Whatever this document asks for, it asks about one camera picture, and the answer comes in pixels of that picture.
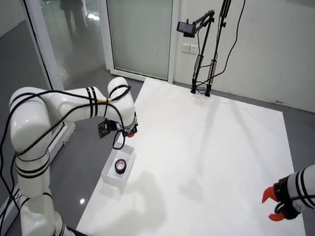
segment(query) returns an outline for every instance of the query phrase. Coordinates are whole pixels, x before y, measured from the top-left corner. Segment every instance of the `black tape roll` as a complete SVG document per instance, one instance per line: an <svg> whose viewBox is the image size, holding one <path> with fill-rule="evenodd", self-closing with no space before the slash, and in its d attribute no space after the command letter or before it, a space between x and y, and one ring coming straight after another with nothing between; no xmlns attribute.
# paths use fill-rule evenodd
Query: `black tape roll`
<svg viewBox="0 0 315 236"><path fill-rule="evenodd" d="M127 168L127 163L125 160L123 159L119 159L116 161L115 163L115 171L117 174L122 175L123 173L125 173Z"/></svg>

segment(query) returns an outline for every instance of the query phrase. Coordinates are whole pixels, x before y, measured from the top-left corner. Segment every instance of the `microphone stand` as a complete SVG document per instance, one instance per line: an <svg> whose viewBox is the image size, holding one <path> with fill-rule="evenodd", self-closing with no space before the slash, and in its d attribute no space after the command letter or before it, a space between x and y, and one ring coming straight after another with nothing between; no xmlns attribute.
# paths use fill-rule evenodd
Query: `microphone stand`
<svg viewBox="0 0 315 236"><path fill-rule="evenodd" d="M207 96L207 97L210 97L210 91L211 91L211 87L212 87L212 83L213 83L213 78L215 76L214 73L216 71L216 66L217 66L217 55L218 55L218 47L219 47L219 41L220 41L220 37L221 37L221 31L222 31L222 28L226 26L226 22L224 22L224 20L227 17L230 5L231 5L231 0L224 0L223 1L221 12L220 12L221 23L220 23L218 36L217 36L215 54L213 56L213 59L211 60L211 65L209 68L209 74L208 74L208 79L207 79L208 83L207 83L207 89L205 92L205 96Z"/></svg>
<svg viewBox="0 0 315 236"><path fill-rule="evenodd" d="M194 93L194 94L196 93L196 88L197 88L196 82L197 82L197 78L198 78L198 75L199 75L200 67L202 65L203 54L204 54L204 51L205 51L205 47L206 47L206 43L207 43L207 39L208 39L208 35L209 35L210 25L211 25L211 22L214 22L214 20L215 20L213 18L214 14L215 14L214 10L211 10L211 11L207 12L204 16L202 16L201 18L199 18L198 20L196 20L196 21L194 21L192 23L193 25L196 25L196 24L200 23L200 25L198 27L196 27L195 33L197 33L201 28L203 28L203 27L208 25L206 36L205 36L205 39L204 39L204 42L203 42L203 46L202 46L202 50L201 50L201 54L198 54L197 61L196 61L196 64L195 64L195 68L194 68L194 71L193 71L192 85L191 85L191 91L190 92Z"/></svg>

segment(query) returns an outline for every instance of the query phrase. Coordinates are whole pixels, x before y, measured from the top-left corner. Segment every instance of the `wall outlet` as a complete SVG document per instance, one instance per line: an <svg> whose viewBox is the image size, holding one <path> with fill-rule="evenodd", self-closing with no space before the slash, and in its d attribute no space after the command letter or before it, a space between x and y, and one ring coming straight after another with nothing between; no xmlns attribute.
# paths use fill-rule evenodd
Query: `wall outlet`
<svg viewBox="0 0 315 236"><path fill-rule="evenodd" d="M189 50L190 50L190 44L189 43L183 43L182 52L189 53Z"/></svg>
<svg viewBox="0 0 315 236"><path fill-rule="evenodd" d="M198 54L198 51L199 51L198 45L194 45L194 44L190 45L190 50L189 50L190 53Z"/></svg>

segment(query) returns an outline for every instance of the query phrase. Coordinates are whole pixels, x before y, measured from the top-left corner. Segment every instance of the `robotic arm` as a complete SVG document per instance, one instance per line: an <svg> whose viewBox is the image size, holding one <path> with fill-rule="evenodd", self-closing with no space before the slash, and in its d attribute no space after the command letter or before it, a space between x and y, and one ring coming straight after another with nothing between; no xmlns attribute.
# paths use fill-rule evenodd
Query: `robotic arm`
<svg viewBox="0 0 315 236"><path fill-rule="evenodd" d="M267 188L262 197L262 203L268 198L279 202L275 213L269 218L273 221L294 219L305 210L315 209L315 165L280 179Z"/></svg>
<svg viewBox="0 0 315 236"><path fill-rule="evenodd" d="M48 146L51 132L28 151L25 150L51 128L49 111L58 118L67 115L65 121L102 116L107 119L98 127L100 137L111 130L121 131L124 136L131 137L137 132L138 125L134 102L126 80L118 77L108 85L109 98L105 98L95 87L69 90L64 94L53 91L45 93L38 88L21 88L11 97L10 111L26 97L38 93L43 95L23 102L16 108L10 121L11 141L18 153L15 162L16 171L20 191L23 194L20 199L22 235L73 236L75 234L66 228L60 215L54 211L49 189Z"/></svg>

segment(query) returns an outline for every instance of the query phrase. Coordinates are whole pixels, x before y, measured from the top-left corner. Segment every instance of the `glass panel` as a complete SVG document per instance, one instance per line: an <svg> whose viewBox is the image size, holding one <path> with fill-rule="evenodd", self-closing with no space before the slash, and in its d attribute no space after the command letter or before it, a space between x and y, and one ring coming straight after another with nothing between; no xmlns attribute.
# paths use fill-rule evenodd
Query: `glass panel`
<svg viewBox="0 0 315 236"><path fill-rule="evenodd" d="M115 68L167 80L170 0L108 0Z"/></svg>
<svg viewBox="0 0 315 236"><path fill-rule="evenodd" d="M14 91L21 87L51 89L40 64L22 7L24 6L20 0L0 0L1 138L9 113L9 100ZM51 122L56 122L54 116L51 117ZM3 174L11 186L10 165L14 150L9 132L3 146L3 154ZM0 207L7 197L6 188L0 181Z"/></svg>
<svg viewBox="0 0 315 236"><path fill-rule="evenodd" d="M65 89L91 85L104 77L105 56L97 0L39 0Z"/></svg>

